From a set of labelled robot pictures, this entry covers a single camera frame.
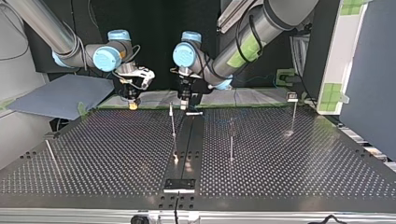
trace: white wall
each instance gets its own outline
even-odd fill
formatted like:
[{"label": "white wall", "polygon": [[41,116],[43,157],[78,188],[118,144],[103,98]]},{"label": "white wall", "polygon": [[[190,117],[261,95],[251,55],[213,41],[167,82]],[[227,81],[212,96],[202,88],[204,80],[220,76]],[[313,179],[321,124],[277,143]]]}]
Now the white wall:
[{"label": "white wall", "polygon": [[[22,30],[13,14],[0,8]],[[2,61],[23,53],[27,45],[27,40],[12,27],[3,11],[0,10],[0,105],[46,83],[43,74],[35,71],[30,50],[20,58]],[[0,109],[0,169],[39,144],[50,131],[49,120]]]}]

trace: small black object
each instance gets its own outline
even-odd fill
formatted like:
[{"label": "small black object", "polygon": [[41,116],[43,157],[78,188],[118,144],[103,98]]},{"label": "small black object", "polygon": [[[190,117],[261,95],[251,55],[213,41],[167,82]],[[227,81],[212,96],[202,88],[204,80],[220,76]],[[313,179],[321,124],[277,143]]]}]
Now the small black object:
[{"label": "small black object", "polygon": [[337,223],[347,224],[346,222],[338,220],[338,218],[333,215],[329,215],[328,217],[325,217],[324,220],[321,222],[309,222],[308,224],[326,224],[327,222],[329,222],[330,218],[334,219]]},{"label": "small black object", "polygon": [[131,218],[131,224],[149,224],[148,217],[134,216]]}]

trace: black cable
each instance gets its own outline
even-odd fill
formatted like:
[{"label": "black cable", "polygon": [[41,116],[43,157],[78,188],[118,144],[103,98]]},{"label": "black cable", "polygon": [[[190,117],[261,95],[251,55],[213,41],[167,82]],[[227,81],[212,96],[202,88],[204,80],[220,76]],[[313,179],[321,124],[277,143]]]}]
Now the black cable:
[{"label": "black cable", "polygon": [[346,222],[338,220],[338,218],[333,215],[329,215],[328,217],[325,217],[324,220],[321,222],[309,222],[308,224],[326,224],[329,222],[330,218],[334,219],[337,223],[347,224]]},{"label": "black cable", "polygon": [[16,56],[13,56],[13,57],[10,57],[10,58],[0,59],[0,62],[20,58],[21,56],[25,55],[25,54],[27,53],[28,50],[29,50],[29,44],[27,44],[26,49],[25,49],[25,51],[24,51],[23,53],[21,53],[21,54],[19,54],[19,55],[16,55]]},{"label": "black cable", "polygon": [[[236,32],[235,32],[235,42],[236,42],[236,47],[238,48],[238,52],[241,55],[242,59],[246,62],[246,63],[253,63],[254,61],[249,61],[248,58],[244,55],[244,53],[242,52],[241,49],[241,43],[240,43],[240,39],[239,39],[239,32],[241,29],[241,24],[243,19],[246,17],[246,15],[249,13],[250,9],[253,7],[253,5],[257,2],[257,0],[254,0],[253,2],[250,3],[250,5],[247,7],[247,9],[244,11],[244,13],[242,14],[241,19],[238,21],[238,23],[236,24]],[[250,26],[250,30],[254,35],[254,38],[256,39],[258,45],[259,45],[259,52],[262,52],[262,41],[260,40],[259,34],[257,33],[256,27],[254,26],[254,21],[253,21],[253,15],[250,15],[249,17],[249,26]]]},{"label": "black cable", "polygon": [[256,39],[257,43],[259,44],[259,51],[257,52],[257,54],[260,57],[260,56],[262,56],[263,46],[262,46],[262,41],[260,40],[260,36],[257,33],[256,26],[254,25],[254,20],[253,19],[254,19],[254,16],[250,15],[248,17],[248,24],[250,25],[251,33],[253,33],[254,38]]},{"label": "black cable", "polygon": [[[296,64],[296,68],[297,68],[297,55],[295,53],[295,49],[294,49],[294,36],[291,37],[291,47],[292,47],[292,52],[293,52],[293,60]],[[314,104],[315,109],[318,109],[317,103],[315,103],[315,101],[313,100],[311,94],[309,94],[308,88],[305,86],[305,83],[303,81],[303,77],[300,75],[300,72],[298,71],[298,68],[296,69],[296,73],[295,73],[301,80],[301,83],[303,84],[303,87],[305,89],[306,94],[308,95],[308,97],[311,99],[312,104]]]},{"label": "black cable", "polygon": [[174,211],[174,214],[175,214],[175,223],[176,223],[176,224],[178,224],[178,215],[177,215],[178,195],[179,195],[179,194],[177,194],[177,199],[176,199],[176,204],[175,204],[175,211]]}]

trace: gray sheet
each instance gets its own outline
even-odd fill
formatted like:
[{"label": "gray sheet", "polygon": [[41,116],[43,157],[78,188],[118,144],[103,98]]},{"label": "gray sheet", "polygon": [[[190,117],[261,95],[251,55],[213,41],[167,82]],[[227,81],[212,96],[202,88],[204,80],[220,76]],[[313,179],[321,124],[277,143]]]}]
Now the gray sheet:
[{"label": "gray sheet", "polygon": [[8,109],[61,119],[77,119],[78,104],[85,110],[99,105],[114,89],[111,80],[66,75],[55,79],[8,106]]}]

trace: wire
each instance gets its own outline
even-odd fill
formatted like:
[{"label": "wire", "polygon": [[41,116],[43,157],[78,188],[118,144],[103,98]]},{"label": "wire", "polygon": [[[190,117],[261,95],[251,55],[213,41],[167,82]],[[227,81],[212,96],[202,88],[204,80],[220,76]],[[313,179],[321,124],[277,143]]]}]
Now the wire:
[{"label": "wire", "polygon": [[135,45],[135,46],[133,46],[133,47],[132,47],[132,52],[134,52],[134,48],[137,48],[136,52],[135,52],[133,55],[131,55],[131,57],[130,57],[128,60],[126,60],[125,63],[129,63],[129,62],[133,61],[133,60],[134,60],[134,57],[136,57],[137,53],[139,53],[139,51],[140,51],[140,45]]},{"label": "wire", "polygon": [[[297,66],[297,59],[296,59],[297,56],[296,56],[295,50],[294,50],[294,36],[291,37],[291,47],[293,48],[293,51],[292,51],[293,52],[293,60],[294,60],[294,62],[296,64],[296,66]],[[303,77],[300,75],[298,69],[296,69],[296,74],[300,78],[301,83],[303,84],[303,87],[305,89],[305,92],[308,95],[308,97],[311,99],[312,104],[314,104],[315,109],[318,109],[317,103],[315,103],[314,98],[312,98],[311,94],[309,94],[308,88],[305,86],[305,83],[303,81]]]},{"label": "wire", "polygon": [[335,217],[335,216],[333,216],[333,215],[329,215],[328,217],[325,217],[324,220],[321,221],[321,222],[309,222],[308,224],[326,224],[326,223],[329,222],[330,218],[334,219],[337,223],[340,223],[340,224],[347,224],[347,223],[344,222],[344,221],[338,220],[338,218]]},{"label": "wire", "polygon": [[62,54],[57,54],[59,58],[61,59],[69,59],[76,55],[78,53],[78,50],[81,50],[81,59],[82,62],[84,63],[84,70],[88,70],[88,65],[87,65],[87,51],[84,48],[84,44],[82,43],[81,38],[79,38],[78,35],[73,31],[73,29],[66,23],[64,22],[64,25],[70,30],[70,32],[73,34],[73,39],[74,39],[74,47],[72,51],[70,51],[68,54],[62,55]]},{"label": "wire", "polygon": [[[21,17],[18,15],[18,13],[15,11],[15,9],[14,9],[13,7],[11,7],[10,5],[8,5],[7,3],[5,3],[5,2],[0,2],[0,6],[3,6],[3,7],[8,8],[8,9],[16,16],[16,17],[18,18],[19,22],[20,22],[20,25],[21,25],[22,29],[23,29],[23,20],[22,20]],[[0,62],[3,62],[3,61],[14,60],[14,59],[20,58],[21,56],[25,55],[25,54],[29,51],[29,42],[27,41],[27,37],[26,37],[26,35],[24,34],[24,32],[21,31],[20,29],[18,29],[18,27],[14,24],[14,22],[13,22],[13,21],[11,20],[11,18],[7,15],[7,13],[6,13],[2,8],[0,8],[0,10],[2,11],[3,15],[6,17],[6,19],[8,20],[8,22],[9,22],[9,23],[15,28],[15,30],[26,40],[26,49],[25,49],[21,54],[18,54],[18,55],[16,55],[16,56],[12,56],[12,57],[9,57],[9,58],[0,58]]]},{"label": "wire", "polygon": [[[18,15],[17,11],[15,11],[15,9],[14,9],[12,6],[10,6],[10,5],[6,4],[6,3],[1,3],[1,2],[0,2],[0,6],[3,6],[3,7],[8,8],[8,9],[15,15],[15,17],[16,17],[16,18],[18,19],[18,21],[20,22],[20,26],[21,26],[21,28],[22,28],[22,30],[23,30],[23,20],[22,20],[21,17]],[[9,22],[9,24],[11,24],[11,25],[14,27],[14,29],[15,29],[18,33],[20,33],[20,35],[21,35],[25,40],[27,40],[27,37],[26,37],[26,34],[24,33],[24,31],[21,31],[21,30],[14,24],[14,22],[9,18],[9,16],[7,15],[7,13],[6,13],[2,8],[0,8],[0,10],[3,12],[3,15],[6,17],[6,19],[7,19],[8,22]]]},{"label": "wire", "polygon": [[176,199],[176,204],[175,204],[175,211],[174,211],[174,213],[175,213],[175,223],[176,224],[178,224],[178,215],[177,215],[178,195],[179,195],[179,193],[177,194],[177,199]]},{"label": "wire", "polygon": [[270,75],[268,75],[268,76],[266,76],[266,77],[252,77],[252,78],[250,78],[250,79],[248,79],[248,80],[242,80],[242,79],[238,79],[238,78],[236,77],[236,78],[234,78],[234,80],[235,80],[235,81],[238,81],[238,82],[248,83],[248,82],[253,81],[254,79],[257,79],[257,78],[262,79],[262,80],[266,80],[269,76],[270,76]]},{"label": "wire", "polygon": [[93,23],[93,25],[96,26],[96,28],[99,29],[98,23],[96,23],[96,21],[93,19],[93,16],[91,14],[91,7],[92,7],[92,0],[88,0],[88,14],[90,15],[91,21]]},{"label": "wire", "polygon": [[[235,31],[235,42],[236,42],[236,47],[238,48],[239,54],[241,55],[241,57],[244,59],[244,61],[245,61],[246,63],[253,63],[254,61],[250,61],[250,60],[244,55],[244,53],[242,52],[241,43],[240,43],[241,41],[240,41],[240,39],[239,39],[239,31],[240,31],[240,29],[241,29],[241,24],[242,24],[243,19],[246,17],[246,15],[249,13],[250,9],[253,7],[253,5],[254,5],[256,2],[257,2],[257,0],[254,0],[253,2],[250,3],[250,5],[247,7],[247,9],[246,9],[246,10],[244,11],[244,13],[242,14],[241,19],[239,19],[238,23],[236,24],[236,31]],[[254,18],[253,15],[250,15],[250,16],[249,16],[249,26],[250,26],[251,32],[252,32],[253,35],[254,35],[254,38],[255,38],[256,41],[257,41],[257,44],[259,45],[259,53],[260,53],[259,56],[260,56],[261,53],[262,53],[262,41],[260,40],[259,34],[257,34],[257,30],[256,30],[256,27],[255,27],[255,25],[254,25],[253,18]]]},{"label": "wire", "polygon": [[111,74],[113,74],[113,76],[115,76],[115,77],[117,77],[117,78],[119,78],[119,79],[121,79],[121,80],[127,82],[129,85],[133,86],[134,88],[136,88],[136,89],[138,89],[138,90],[140,90],[140,91],[144,91],[144,90],[145,90],[144,88],[141,88],[141,87],[136,86],[136,85],[135,85],[134,83],[132,83],[132,82],[128,82],[127,79],[125,79],[125,78],[121,77],[120,75],[116,74],[114,71],[112,71]]}]

